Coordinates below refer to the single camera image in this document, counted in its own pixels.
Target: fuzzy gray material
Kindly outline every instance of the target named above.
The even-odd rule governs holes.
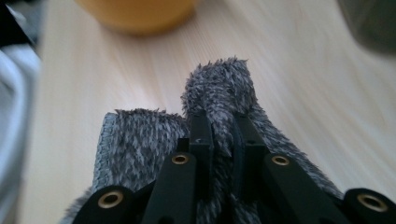
[[[97,190],[121,185],[137,191],[156,178],[164,158],[176,150],[177,139],[189,136],[192,114],[201,110],[212,124],[219,145],[213,164],[210,201],[198,202],[197,223],[214,223],[226,202],[233,206],[235,223],[260,223],[256,204],[243,203],[231,194],[233,163],[233,114],[248,113],[268,149],[294,158],[325,192],[342,193],[290,140],[279,131],[259,106],[246,61],[231,58],[199,65],[181,96],[185,118],[164,111],[136,109],[107,114],[102,127],[92,187],[66,211],[61,221],[72,223],[80,207]]]

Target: white object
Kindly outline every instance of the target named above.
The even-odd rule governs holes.
[[[39,59],[29,45],[0,49],[0,223],[5,223],[20,188],[32,88]]]

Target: wood grain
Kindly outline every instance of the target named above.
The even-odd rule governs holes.
[[[49,1],[19,223],[56,223],[92,183],[107,112],[181,113],[199,63],[237,56],[270,120],[342,190],[396,201],[396,59],[360,47],[336,1],[204,0],[173,32],[118,34]]]

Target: light wood surface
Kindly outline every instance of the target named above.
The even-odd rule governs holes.
[[[104,28],[49,1],[19,223],[56,223],[92,183],[105,113],[181,113],[199,63],[237,56],[277,128],[342,190],[396,201],[396,59],[351,37],[336,1],[203,0],[173,32]]]

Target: orange cup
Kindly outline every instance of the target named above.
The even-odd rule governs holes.
[[[76,0],[99,22],[135,35],[175,28],[194,11],[198,0]]]

